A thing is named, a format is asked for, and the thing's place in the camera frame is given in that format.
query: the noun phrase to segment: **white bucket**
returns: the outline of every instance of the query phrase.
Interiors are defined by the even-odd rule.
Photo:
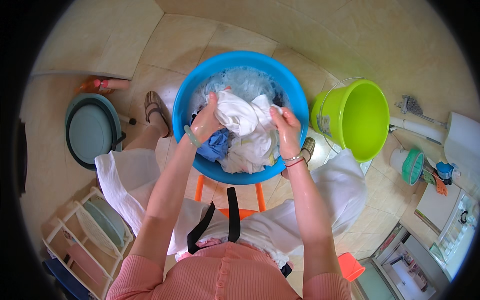
[[[390,165],[394,168],[400,175],[402,174],[402,166],[405,159],[407,159],[408,153],[405,149],[395,149],[390,156]]]

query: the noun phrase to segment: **orange bucket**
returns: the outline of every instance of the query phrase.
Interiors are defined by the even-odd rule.
[[[338,257],[338,264],[340,270],[342,270],[342,276],[350,282],[357,279],[365,271],[365,267],[348,252]]]

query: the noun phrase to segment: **bucket handle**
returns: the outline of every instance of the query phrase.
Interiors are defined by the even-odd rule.
[[[324,118],[323,115],[322,115],[322,110],[324,109],[325,99],[327,99],[328,94],[329,94],[337,85],[339,85],[340,83],[342,83],[342,82],[344,82],[344,81],[350,80],[350,79],[366,79],[366,78],[365,78],[365,77],[350,77],[350,78],[344,79],[344,80],[336,83],[334,86],[332,86],[332,88],[331,88],[331,89],[327,92],[327,94],[325,95],[324,100],[322,101],[322,105],[320,106],[320,111],[319,111],[319,113],[318,113],[318,115],[317,115],[318,128],[320,128],[320,129],[322,128],[321,124],[323,124],[323,118]],[[333,146],[330,145],[330,143],[328,142],[327,137],[325,136],[325,133],[324,133],[323,131],[322,131],[322,133],[323,133],[322,135],[324,136],[325,141],[327,142],[327,145],[329,145],[330,148],[331,148],[335,153],[338,154],[338,152],[337,152],[337,151],[333,148]]]

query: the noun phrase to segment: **stool leg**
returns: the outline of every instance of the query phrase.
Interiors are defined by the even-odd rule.
[[[204,189],[204,175],[198,176],[198,181],[197,181],[197,190],[195,191],[195,201],[202,201],[202,192]]]
[[[255,184],[255,189],[257,191],[258,211],[262,212],[262,211],[267,210],[267,208],[265,206],[264,191],[262,189],[262,184],[261,183],[256,183]]]

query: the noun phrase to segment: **woven sandal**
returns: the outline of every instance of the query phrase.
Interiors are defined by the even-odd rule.
[[[147,114],[147,107],[150,104],[156,105],[156,108],[151,109]],[[150,115],[152,114],[152,112],[158,112],[160,114],[160,116],[162,116],[163,121],[165,122],[165,124],[168,127],[167,135],[163,136],[163,138],[166,138],[166,137],[171,136],[171,134],[170,134],[171,130],[170,130],[170,126],[168,125],[167,118],[165,118],[165,115],[162,112],[162,109],[161,109],[162,106],[165,106],[165,104],[163,103],[162,98],[160,98],[160,96],[156,92],[150,91],[150,92],[147,93],[147,95],[145,96],[145,115],[146,115],[145,120],[148,123],[150,123]]]
[[[303,150],[303,149],[307,150],[308,154],[310,154],[310,158],[305,161],[307,163],[307,166],[308,166],[308,162],[310,161],[310,159],[312,159],[313,150],[315,149],[315,140],[313,138],[307,136],[307,138],[305,139],[305,142],[303,143],[303,146],[301,147],[300,150]]]

